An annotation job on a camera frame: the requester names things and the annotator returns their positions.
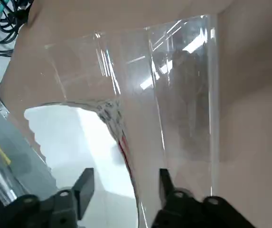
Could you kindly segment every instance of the white floor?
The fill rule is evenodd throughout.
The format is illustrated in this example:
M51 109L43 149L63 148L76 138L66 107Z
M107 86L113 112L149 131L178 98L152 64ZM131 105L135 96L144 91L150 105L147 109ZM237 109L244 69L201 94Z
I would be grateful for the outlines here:
M136 199L124 159L96 113L53 105L28 109L25 117L60 189L71 187L84 168L94 167L95 193L79 225L138 227Z

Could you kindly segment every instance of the wire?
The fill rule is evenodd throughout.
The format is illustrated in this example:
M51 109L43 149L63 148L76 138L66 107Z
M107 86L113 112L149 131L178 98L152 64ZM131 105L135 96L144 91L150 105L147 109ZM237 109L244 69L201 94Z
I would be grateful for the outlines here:
M7 3L5 3L4 0L0 0L0 6L3 6L4 8L2 12L4 18L0 17L0 31L7 34L5 38L0 40L0 45L6 45L13 42L16 39L19 28L22 25L16 16L20 3L16 2L15 0L10 0L10 2L12 4L12 9L7 6ZM0 50L1 57L11 57L12 53L13 49Z

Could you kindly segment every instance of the clear plastic sheet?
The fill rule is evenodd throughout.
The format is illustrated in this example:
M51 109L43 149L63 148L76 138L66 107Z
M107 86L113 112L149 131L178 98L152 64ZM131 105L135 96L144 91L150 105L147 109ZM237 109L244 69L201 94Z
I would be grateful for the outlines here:
M139 227L150 227L160 209L159 168L199 199L216 192L216 47L212 16L30 47L15 52L0 97L22 132L29 131L28 108L61 104L97 112L123 145ZM107 104L118 104L110 116Z

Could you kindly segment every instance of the black cable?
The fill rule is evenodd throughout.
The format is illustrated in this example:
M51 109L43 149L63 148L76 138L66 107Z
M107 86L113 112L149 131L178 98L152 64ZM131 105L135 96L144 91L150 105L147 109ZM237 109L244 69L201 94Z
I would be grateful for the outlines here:
M0 31L7 34L5 38L0 40L0 45L9 44L14 41L18 35L19 28L27 21L30 6L26 10L18 10L18 7L25 4L25 1L10 0L12 9L4 2L0 0L0 5L3 5L3 13L5 18L0 18ZM10 57L12 56L13 49L0 50L0 56Z

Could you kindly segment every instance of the beige surface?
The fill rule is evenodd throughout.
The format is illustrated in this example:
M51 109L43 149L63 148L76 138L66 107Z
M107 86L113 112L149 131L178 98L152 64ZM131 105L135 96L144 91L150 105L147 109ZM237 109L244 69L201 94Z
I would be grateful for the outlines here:
M0 97L19 120L21 129L28 129L23 118L28 107L113 96L109 78L97 75L97 66L90 60L86 66L73 61L74 52L70 50L78 47L69 42L60 44L63 40L78 38L94 30L139 28L196 14L220 12L230 4L228 1L213 1L213 4L210 1L176 1L175 4L153 0L150 3L74 1L69 3L70 9L58 1L56 4L51 0L36 2L34 7L41 11L33 11L36 20L21 31L0 87ZM272 1L236 0L218 19L221 102L218 193L257 227L272 227ZM118 45L116 40L113 42L114 46ZM61 45L63 49L53 51L54 46L47 49L43 46L49 44ZM81 51L94 53L91 48L85 44ZM58 67L50 67L50 56L58 60L53 62L53 66ZM189 187L197 196L203 197L210 186L209 163L188 160L181 156L181 148L163 154L153 92L137 93L132 87L133 78L120 76L124 75L120 67L115 71L119 72L119 84L126 94L123 107L133 152L131 159L150 224L159 207L156 195L158 168L169 167L177 185ZM68 75L68 79L81 77L81 81L63 83ZM168 137L172 148L179 145L176 135L178 132L173 129Z

